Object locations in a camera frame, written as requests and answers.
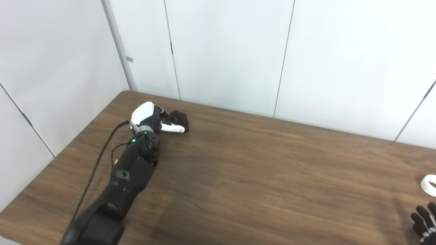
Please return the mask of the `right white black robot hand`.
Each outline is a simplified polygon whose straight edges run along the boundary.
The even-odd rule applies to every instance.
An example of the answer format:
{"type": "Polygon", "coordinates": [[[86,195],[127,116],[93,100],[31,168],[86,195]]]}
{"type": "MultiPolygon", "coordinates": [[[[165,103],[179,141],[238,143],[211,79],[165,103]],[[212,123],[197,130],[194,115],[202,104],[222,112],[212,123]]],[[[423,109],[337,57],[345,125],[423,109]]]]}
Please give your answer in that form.
{"type": "Polygon", "coordinates": [[[414,222],[413,231],[419,238],[420,245],[436,244],[436,205],[428,203],[425,208],[422,205],[416,207],[416,212],[411,213],[410,218],[414,222]]]}

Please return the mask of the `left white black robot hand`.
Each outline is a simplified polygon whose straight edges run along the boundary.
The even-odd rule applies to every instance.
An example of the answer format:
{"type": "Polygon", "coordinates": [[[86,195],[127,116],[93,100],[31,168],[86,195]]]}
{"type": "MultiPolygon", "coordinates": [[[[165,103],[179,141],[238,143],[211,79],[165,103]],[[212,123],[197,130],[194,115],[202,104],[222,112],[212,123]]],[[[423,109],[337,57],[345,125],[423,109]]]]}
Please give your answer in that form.
{"type": "Polygon", "coordinates": [[[177,110],[167,113],[157,104],[145,102],[133,111],[130,128],[133,134],[143,131],[187,133],[189,121],[185,113],[177,110]]]}

